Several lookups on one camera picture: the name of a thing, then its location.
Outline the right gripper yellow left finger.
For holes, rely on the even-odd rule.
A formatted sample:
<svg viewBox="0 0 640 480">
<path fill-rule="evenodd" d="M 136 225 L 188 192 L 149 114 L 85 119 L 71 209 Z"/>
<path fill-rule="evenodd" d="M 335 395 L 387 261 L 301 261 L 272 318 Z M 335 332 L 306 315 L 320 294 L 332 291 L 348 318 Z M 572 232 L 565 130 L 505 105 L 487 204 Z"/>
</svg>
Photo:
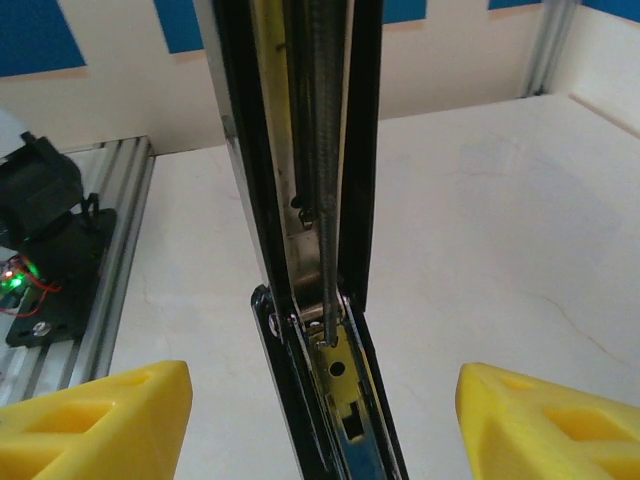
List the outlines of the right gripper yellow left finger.
<svg viewBox="0 0 640 480">
<path fill-rule="evenodd" d="M 4 479 L 171 479 L 192 407 L 167 360 L 5 406 Z"/>
</svg>

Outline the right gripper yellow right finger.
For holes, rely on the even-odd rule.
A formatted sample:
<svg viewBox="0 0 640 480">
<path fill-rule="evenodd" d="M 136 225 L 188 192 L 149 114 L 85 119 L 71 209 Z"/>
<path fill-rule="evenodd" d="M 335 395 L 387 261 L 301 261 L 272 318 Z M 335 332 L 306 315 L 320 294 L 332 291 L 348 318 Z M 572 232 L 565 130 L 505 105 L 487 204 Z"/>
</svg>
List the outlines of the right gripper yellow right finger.
<svg viewBox="0 0 640 480">
<path fill-rule="evenodd" d="M 456 414 L 476 479 L 636 479 L 638 408 L 483 363 L 460 369 Z"/>
</svg>

